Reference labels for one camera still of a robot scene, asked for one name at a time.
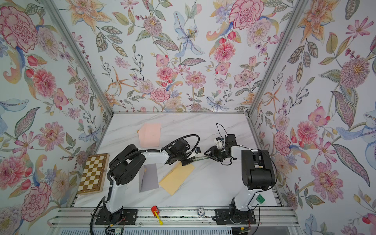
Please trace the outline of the yellow envelope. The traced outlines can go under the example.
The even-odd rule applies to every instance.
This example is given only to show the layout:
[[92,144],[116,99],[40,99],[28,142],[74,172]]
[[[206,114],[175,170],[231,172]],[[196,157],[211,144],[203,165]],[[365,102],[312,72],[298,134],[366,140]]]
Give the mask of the yellow envelope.
[[159,182],[159,185],[170,195],[174,195],[191,175],[195,167],[192,164],[183,166],[178,163],[174,169]]

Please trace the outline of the pink envelope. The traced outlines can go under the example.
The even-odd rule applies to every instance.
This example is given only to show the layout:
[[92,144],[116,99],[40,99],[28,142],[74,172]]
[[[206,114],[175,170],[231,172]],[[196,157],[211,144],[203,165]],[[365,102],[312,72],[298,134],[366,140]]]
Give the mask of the pink envelope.
[[138,131],[140,146],[147,147],[159,147],[161,136],[161,124],[160,123],[146,123]]

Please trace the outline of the grey lavender envelope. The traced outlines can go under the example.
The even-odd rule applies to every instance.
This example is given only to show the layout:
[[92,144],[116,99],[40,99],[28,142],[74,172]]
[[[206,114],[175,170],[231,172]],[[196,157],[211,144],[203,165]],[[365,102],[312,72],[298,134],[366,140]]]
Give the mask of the grey lavender envelope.
[[159,187],[156,164],[143,165],[139,171],[139,192],[155,190]]

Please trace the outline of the green bordered letter paper underneath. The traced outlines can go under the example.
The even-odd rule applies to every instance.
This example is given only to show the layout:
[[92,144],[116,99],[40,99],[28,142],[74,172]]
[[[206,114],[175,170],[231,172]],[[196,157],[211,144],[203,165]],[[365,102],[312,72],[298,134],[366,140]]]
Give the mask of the green bordered letter paper underneath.
[[188,160],[189,160],[190,163],[193,163],[193,162],[202,161],[202,160],[206,160],[206,159],[209,159],[209,158],[206,157],[206,156],[201,156],[201,157],[191,157]]

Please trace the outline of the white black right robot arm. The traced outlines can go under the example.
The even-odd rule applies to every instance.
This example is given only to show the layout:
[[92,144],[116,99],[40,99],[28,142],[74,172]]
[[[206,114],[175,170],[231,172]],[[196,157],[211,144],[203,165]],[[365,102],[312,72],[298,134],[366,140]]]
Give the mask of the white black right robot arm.
[[263,204],[265,198],[262,193],[271,190],[276,184],[275,166],[269,153],[239,145],[234,134],[218,137],[215,145],[204,155],[221,164],[225,159],[229,159],[230,163],[241,160],[244,189],[232,200],[231,207],[236,211],[248,211],[253,206]]

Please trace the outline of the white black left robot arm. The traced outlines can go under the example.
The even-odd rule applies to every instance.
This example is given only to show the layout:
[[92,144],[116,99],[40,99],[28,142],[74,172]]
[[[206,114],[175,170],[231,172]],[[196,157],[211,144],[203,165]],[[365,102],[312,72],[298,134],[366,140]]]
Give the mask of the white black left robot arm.
[[186,160],[192,154],[190,148],[184,139],[162,149],[138,149],[135,145],[128,145],[109,163],[107,179],[110,186],[105,202],[107,210],[115,213],[123,208],[126,185],[137,176],[144,165],[171,165],[176,161]]

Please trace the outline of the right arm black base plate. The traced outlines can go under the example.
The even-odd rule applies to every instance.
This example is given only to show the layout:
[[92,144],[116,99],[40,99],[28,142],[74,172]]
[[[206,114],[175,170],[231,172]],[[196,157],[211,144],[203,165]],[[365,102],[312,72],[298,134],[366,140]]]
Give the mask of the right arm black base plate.
[[236,209],[215,209],[212,220],[217,225],[255,225],[256,217],[252,210],[239,211]]

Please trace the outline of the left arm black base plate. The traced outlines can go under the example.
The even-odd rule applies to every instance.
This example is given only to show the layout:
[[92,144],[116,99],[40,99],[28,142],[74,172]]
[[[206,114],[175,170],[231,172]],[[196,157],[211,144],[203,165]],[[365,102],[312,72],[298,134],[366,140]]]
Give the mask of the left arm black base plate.
[[95,225],[135,225],[137,209],[120,209],[110,213],[107,208],[100,209]]

